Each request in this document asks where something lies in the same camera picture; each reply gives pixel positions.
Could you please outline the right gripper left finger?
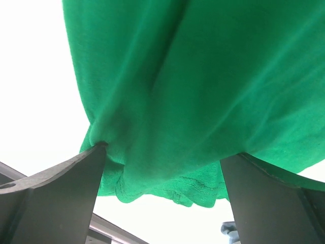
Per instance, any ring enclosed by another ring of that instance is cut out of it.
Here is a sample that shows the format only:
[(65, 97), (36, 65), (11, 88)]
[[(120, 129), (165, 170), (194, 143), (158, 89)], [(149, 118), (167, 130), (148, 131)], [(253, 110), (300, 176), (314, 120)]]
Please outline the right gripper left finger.
[(85, 243), (105, 158), (98, 144), (1, 185), (1, 243)]

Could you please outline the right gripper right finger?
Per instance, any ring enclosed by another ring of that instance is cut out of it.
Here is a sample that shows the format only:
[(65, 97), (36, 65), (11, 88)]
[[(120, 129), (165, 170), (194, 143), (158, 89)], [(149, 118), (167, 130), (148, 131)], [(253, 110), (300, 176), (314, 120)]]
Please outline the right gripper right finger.
[(324, 243), (324, 183), (246, 153), (220, 165), (241, 243)]

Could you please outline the green t shirt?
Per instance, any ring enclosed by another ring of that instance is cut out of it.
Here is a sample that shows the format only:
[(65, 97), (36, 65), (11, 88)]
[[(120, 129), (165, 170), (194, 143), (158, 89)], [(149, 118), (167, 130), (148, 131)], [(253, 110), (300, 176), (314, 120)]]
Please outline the green t shirt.
[(324, 159), (324, 1), (63, 1), (99, 196), (228, 197), (220, 160)]

